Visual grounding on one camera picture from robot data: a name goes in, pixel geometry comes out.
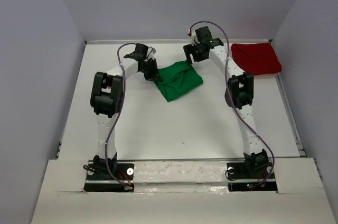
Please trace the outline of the green t-shirt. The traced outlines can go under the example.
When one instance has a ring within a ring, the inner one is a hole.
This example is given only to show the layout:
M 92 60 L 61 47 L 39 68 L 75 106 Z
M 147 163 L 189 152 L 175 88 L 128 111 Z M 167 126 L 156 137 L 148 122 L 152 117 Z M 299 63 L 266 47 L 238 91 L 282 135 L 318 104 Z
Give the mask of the green t-shirt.
M 167 102 L 177 100 L 203 84 L 202 77 L 187 61 L 175 62 L 158 71 L 162 81 L 155 85 Z

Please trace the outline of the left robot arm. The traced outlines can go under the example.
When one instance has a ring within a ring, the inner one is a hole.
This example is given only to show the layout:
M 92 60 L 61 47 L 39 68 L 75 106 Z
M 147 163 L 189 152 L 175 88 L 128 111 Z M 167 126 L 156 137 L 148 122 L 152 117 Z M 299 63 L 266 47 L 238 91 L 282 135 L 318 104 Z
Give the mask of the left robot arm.
M 162 81 L 159 75 L 155 49 L 141 43 L 126 43 L 117 50 L 117 66 L 105 72 L 97 72 L 93 79 L 90 106 L 97 119 L 97 151 L 93 158 L 91 172 L 99 172 L 105 179 L 113 179 L 118 170 L 115 145 L 115 127 L 121 116 L 126 81 L 136 73 L 142 73 L 145 80 Z

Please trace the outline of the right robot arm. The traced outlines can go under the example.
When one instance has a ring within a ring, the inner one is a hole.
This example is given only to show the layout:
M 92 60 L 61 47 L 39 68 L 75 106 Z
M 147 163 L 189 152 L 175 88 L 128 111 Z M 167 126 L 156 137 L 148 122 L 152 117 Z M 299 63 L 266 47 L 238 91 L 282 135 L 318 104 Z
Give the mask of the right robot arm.
M 190 29 L 191 43 L 183 47 L 189 64 L 210 59 L 223 73 L 226 82 L 224 98 L 236 115 L 243 142 L 245 160 L 233 170 L 233 174 L 242 174 L 249 179 L 266 181 L 270 176 L 267 170 L 271 162 L 264 148 L 262 138 L 257 132 L 252 113 L 254 100 L 254 76 L 244 72 L 230 55 L 228 40 L 224 44 L 219 38 L 213 38 L 207 26 Z

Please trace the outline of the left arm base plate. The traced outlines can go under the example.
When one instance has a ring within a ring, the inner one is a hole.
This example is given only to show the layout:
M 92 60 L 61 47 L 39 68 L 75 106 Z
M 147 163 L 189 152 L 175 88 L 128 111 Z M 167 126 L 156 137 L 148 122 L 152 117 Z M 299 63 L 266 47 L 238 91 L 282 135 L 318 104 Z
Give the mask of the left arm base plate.
M 135 163 L 118 162 L 113 179 L 106 170 L 94 168 L 93 162 L 85 164 L 86 179 L 84 190 L 86 192 L 113 192 L 125 193 L 134 191 Z

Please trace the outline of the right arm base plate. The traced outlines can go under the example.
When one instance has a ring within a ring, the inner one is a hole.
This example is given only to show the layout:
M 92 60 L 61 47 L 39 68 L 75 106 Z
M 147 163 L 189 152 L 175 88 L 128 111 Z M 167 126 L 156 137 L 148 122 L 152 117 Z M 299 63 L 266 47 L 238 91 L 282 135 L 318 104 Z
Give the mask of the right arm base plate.
M 224 175 L 228 180 L 229 192 L 278 191 L 275 174 L 272 173 L 267 178 L 270 166 L 263 168 L 257 174 L 249 174 L 244 168 L 242 162 L 227 163 Z

